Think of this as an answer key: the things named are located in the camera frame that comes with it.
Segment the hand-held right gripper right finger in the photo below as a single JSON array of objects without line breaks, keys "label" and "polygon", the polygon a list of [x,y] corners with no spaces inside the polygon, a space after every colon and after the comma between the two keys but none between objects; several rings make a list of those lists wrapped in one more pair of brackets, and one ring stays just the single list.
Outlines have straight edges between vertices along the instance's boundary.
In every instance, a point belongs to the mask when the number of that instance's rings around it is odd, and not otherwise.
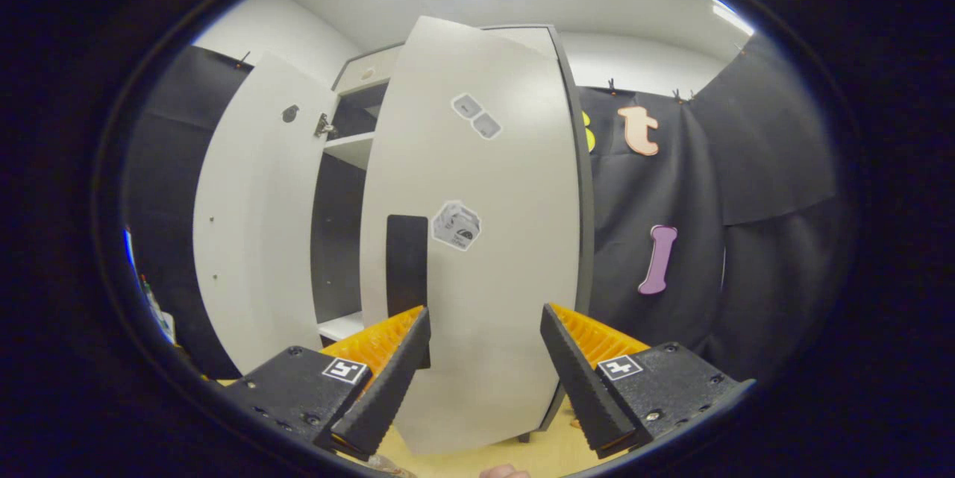
[{"label": "hand-held right gripper right finger", "polygon": [[712,423],[747,393],[746,382],[682,343],[651,347],[558,304],[543,307],[540,335],[601,459],[662,447]]}]

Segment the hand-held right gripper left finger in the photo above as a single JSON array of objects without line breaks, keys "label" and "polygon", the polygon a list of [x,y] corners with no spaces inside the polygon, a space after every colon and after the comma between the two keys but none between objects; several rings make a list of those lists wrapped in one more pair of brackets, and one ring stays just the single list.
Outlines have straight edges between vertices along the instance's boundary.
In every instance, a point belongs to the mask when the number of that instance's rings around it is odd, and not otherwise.
[{"label": "hand-held right gripper left finger", "polygon": [[228,384],[225,396],[283,437],[367,460],[423,363],[429,315],[416,306],[320,351],[291,346]]}]

